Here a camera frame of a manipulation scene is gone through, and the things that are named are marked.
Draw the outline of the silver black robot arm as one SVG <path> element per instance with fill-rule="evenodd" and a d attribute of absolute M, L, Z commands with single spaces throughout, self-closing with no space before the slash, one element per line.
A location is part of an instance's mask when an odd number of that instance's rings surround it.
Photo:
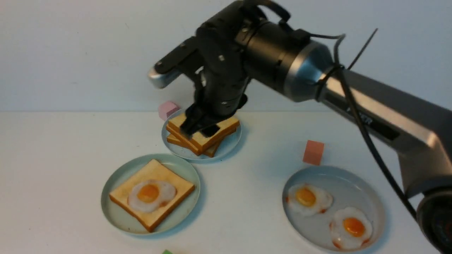
<path fill-rule="evenodd" d="M 451 111 L 346 70 L 345 35 L 289 26 L 270 0 L 235 1 L 190 38 L 202 74 L 182 132 L 191 136 L 233 116 L 251 79 L 294 102 L 316 100 L 359 128 L 391 187 L 428 241 L 451 253 Z"/>

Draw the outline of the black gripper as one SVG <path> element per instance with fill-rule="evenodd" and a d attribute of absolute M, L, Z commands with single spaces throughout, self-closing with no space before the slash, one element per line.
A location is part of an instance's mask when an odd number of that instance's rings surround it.
<path fill-rule="evenodd" d="M 196 90 L 194 103 L 185 112 L 180 126 L 184 135 L 200 131 L 204 137 L 212 137 L 220 130 L 217 123 L 232 117 L 242 106 L 248 77 L 236 36 L 243 21 L 242 4 L 229 4 L 197 28 L 206 84 Z"/>

